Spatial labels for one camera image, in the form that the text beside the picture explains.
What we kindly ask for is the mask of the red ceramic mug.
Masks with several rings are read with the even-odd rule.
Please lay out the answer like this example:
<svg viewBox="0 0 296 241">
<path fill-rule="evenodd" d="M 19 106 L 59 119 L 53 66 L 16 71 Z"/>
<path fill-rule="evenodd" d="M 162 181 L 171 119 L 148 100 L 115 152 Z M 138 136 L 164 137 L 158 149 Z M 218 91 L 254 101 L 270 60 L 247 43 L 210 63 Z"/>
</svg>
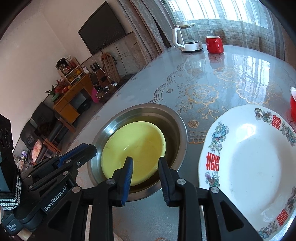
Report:
<svg viewBox="0 0 296 241">
<path fill-rule="evenodd" d="M 220 36 L 206 36 L 207 50 L 211 54 L 221 54 L 224 52 L 222 39 Z"/>
</svg>

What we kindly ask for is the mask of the white glass kettle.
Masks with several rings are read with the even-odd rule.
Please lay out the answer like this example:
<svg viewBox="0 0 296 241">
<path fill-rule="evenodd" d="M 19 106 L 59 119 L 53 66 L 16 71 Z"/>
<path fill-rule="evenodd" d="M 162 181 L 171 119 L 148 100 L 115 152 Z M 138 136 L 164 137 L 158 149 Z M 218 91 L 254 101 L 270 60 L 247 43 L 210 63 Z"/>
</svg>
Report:
<svg viewBox="0 0 296 241">
<path fill-rule="evenodd" d="M 172 29 L 173 44 L 183 52 L 196 52 L 203 49 L 203 44 L 194 23 L 182 21 Z"/>
</svg>

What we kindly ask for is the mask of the wicker chair back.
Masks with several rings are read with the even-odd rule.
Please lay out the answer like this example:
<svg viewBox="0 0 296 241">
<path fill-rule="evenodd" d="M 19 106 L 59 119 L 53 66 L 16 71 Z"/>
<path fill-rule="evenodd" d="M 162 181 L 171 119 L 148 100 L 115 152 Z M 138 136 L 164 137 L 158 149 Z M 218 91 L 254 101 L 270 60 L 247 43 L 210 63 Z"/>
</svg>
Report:
<svg viewBox="0 0 296 241">
<path fill-rule="evenodd" d="M 103 53 L 101 56 L 101 61 L 103 65 L 104 72 L 107 76 L 111 78 L 112 81 L 119 83 L 120 75 L 116 68 L 116 63 L 114 58 L 109 53 Z"/>
</svg>

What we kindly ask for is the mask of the red plastic bowl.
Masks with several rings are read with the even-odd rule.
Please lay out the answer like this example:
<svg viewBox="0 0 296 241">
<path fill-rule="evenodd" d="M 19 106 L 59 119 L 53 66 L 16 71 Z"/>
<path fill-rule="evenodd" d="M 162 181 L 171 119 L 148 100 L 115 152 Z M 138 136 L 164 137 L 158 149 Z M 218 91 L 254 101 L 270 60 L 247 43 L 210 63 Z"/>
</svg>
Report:
<svg viewBox="0 0 296 241">
<path fill-rule="evenodd" d="M 291 87 L 290 92 L 291 92 L 290 112 L 291 112 L 292 118 L 295 120 L 295 115 L 296 115 L 296 88 Z"/>
</svg>

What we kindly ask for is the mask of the left beige curtain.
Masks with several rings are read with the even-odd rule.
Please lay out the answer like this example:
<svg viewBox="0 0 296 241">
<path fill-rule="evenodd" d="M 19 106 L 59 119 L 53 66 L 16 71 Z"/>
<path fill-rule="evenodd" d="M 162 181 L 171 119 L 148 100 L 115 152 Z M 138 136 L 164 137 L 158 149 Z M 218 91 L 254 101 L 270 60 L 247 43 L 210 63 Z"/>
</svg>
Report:
<svg viewBox="0 0 296 241">
<path fill-rule="evenodd" d="M 173 46 L 173 20 L 164 1 L 117 1 L 148 64 Z"/>
</svg>

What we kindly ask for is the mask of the wooden cabinet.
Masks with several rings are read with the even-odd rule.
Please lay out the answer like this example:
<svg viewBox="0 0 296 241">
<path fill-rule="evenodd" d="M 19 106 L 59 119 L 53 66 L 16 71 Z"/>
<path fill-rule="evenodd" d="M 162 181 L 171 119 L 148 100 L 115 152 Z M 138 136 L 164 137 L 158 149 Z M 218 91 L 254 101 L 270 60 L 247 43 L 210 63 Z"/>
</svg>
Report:
<svg viewBox="0 0 296 241">
<path fill-rule="evenodd" d="M 78 93 L 84 91 L 91 97 L 93 85 L 90 74 L 85 73 L 77 59 L 73 57 L 70 61 L 66 59 L 68 66 L 60 66 L 58 73 L 64 81 L 64 87 L 61 90 L 61 97 L 53 104 L 53 110 L 62 117 L 62 122 L 72 125 L 79 117 L 78 110 L 71 104 L 71 101 Z"/>
</svg>

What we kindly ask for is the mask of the black wall television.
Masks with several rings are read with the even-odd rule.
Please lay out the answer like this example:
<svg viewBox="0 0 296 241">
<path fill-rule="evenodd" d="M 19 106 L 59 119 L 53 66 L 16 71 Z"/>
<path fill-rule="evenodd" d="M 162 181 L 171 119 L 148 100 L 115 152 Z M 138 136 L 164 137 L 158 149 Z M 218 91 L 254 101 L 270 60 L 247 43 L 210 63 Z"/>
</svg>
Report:
<svg viewBox="0 0 296 241">
<path fill-rule="evenodd" d="M 78 34 L 92 55 L 126 35 L 107 1 L 88 18 Z"/>
</svg>

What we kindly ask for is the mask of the white sheer curtain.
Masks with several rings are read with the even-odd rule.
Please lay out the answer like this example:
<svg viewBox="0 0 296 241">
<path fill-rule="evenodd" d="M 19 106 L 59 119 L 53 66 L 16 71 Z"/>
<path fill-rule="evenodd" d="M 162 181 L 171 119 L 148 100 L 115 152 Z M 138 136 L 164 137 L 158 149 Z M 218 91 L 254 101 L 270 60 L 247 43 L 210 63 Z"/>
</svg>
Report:
<svg viewBox="0 0 296 241">
<path fill-rule="evenodd" d="M 193 24 L 202 40 L 219 36 L 234 45 L 285 58 L 281 24 L 260 1 L 163 1 L 175 24 Z"/>
</svg>

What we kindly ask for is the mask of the large white dragon plate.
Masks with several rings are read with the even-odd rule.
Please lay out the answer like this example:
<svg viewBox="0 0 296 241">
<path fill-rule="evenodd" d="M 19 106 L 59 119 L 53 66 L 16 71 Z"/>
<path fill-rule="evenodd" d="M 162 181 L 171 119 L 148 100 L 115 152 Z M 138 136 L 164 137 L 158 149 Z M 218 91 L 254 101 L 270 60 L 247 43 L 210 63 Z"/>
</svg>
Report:
<svg viewBox="0 0 296 241">
<path fill-rule="evenodd" d="M 255 104 L 229 109 L 209 128 L 199 187 L 218 187 L 263 240 L 281 240 L 295 218 L 295 131 Z"/>
</svg>

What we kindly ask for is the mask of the yellow plastic bowl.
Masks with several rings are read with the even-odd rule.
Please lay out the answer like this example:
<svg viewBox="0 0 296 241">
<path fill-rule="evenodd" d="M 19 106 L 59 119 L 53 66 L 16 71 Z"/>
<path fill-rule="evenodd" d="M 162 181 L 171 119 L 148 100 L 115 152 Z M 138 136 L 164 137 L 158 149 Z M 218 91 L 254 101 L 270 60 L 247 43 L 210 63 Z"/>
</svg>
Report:
<svg viewBox="0 0 296 241">
<path fill-rule="evenodd" d="M 153 123 L 135 121 L 116 130 L 106 142 L 101 154 L 101 168 L 106 178 L 123 167 L 127 157 L 133 159 L 131 185 L 148 180 L 158 169 L 160 157 L 165 156 L 166 141 L 162 131 Z"/>
</svg>

